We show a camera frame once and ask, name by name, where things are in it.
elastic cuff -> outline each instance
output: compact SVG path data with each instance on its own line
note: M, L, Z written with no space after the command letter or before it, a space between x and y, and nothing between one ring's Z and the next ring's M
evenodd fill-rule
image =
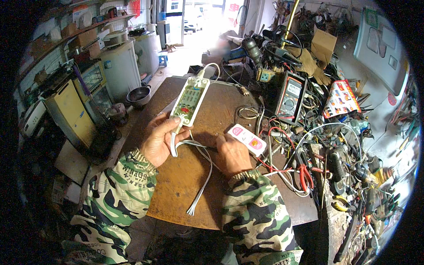
M144 157L144 155L140 152L140 150L138 148L135 148L133 151L130 152L130 156L131 158L137 160L138 162L144 164L146 163L147 165L142 165L146 171L148 173L157 173L156 167L150 163L149 160L147 160L147 158Z
M234 184L239 182L240 180L248 180L250 178L257 179L262 174L257 169L250 169L248 171L243 171L240 173L235 174L231 179L228 181L228 184L230 185L230 188L233 187Z

cardboard box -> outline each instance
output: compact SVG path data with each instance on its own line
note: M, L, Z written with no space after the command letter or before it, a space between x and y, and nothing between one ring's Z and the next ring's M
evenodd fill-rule
M337 37L320 29L316 29L311 43L312 55L318 60L329 64L334 47L336 46L336 41Z
M76 31L77 31L77 24L74 22L66 26L60 33L62 35L62 38L66 38L74 34Z
M100 45L99 42L95 42L93 45L91 45L88 50L90 51L90 57L91 58L97 58L100 54Z
M97 38L96 29L79 34L75 40L68 44L69 50L75 50L77 46L84 47Z

open power strip casing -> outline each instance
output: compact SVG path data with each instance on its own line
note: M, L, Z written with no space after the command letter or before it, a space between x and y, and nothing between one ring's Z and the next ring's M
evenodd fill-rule
M265 151L266 143L240 124L234 125L228 130L228 133L246 145L249 152L256 157L260 156Z
M185 114L183 125L193 126L194 119L199 112L200 105L210 85L210 80L198 76L189 77L184 84L177 101L172 108L171 116Z

pliers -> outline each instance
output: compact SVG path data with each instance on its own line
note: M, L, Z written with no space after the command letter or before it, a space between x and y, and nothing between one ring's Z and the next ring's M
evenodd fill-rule
M311 174L309 173L308 167L305 165L303 160L300 158L299 154L296 152L296 159L299 163L298 170L300 171L300 185L302 186L302 190L304 192L308 191L308 186L305 182L305 178L307 178L309 184L311 185L311 189L314 189L314 181L312 180Z

hand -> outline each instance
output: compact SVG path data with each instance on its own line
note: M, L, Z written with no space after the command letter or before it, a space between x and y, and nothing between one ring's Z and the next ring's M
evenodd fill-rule
M252 169L249 150L230 134L218 136L216 145L219 154L219 167L230 178L237 173Z
M161 113L151 120L147 125L147 139L142 143L140 152L155 167L162 165L170 154L171 133L178 127L181 119L173 117L167 119L168 113ZM193 127L183 126L179 134L175 137L175 143L190 136L189 130Z

